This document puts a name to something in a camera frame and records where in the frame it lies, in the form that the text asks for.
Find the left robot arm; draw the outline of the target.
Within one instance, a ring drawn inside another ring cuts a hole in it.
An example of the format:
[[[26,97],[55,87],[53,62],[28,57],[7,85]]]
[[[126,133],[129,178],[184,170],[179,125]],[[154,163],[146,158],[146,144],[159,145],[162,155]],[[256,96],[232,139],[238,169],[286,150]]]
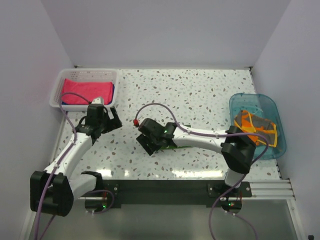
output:
[[[74,127],[72,137],[60,155],[43,171],[35,171],[30,177],[30,209],[33,212],[65,217],[74,201],[90,193],[103,193],[102,175],[84,171],[80,177],[70,180],[84,154],[106,133],[122,127],[115,107],[102,104],[88,105],[86,116]]]

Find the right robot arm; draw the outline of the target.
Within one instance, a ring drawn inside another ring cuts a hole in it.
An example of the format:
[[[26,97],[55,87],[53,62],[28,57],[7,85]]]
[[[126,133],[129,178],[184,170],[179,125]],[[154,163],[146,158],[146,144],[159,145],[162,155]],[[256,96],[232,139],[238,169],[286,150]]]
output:
[[[256,145],[238,127],[231,126],[226,131],[213,132],[174,122],[163,126],[151,118],[141,123],[134,119],[133,125],[140,132],[136,140],[150,156],[161,149],[184,147],[222,154],[228,166],[222,185],[223,192],[232,197],[241,190],[241,182],[250,171]]]

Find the yellow green patterned towel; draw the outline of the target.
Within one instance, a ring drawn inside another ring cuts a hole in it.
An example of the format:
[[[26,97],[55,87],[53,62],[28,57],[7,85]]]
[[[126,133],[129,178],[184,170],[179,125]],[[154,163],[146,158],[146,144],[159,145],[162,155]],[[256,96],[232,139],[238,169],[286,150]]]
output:
[[[174,122],[168,122],[164,127],[164,130],[169,133],[174,133],[176,129],[179,130],[180,128],[177,127],[177,124]],[[162,146],[160,150],[164,151],[164,150],[175,150],[175,149],[186,149],[186,148],[191,148],[191,146],[177,146],[172,142],[167,146]]]

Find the orange grey patterned towel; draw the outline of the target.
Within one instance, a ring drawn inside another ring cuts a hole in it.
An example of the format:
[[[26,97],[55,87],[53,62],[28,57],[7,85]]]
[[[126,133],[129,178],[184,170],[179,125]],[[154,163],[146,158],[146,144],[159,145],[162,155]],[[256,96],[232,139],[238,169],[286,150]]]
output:
[[[233,123],[243,132],[264,136],[270,147],[278,145],[277,125],[269,119],[259,117],[247,110],[240,110]]]

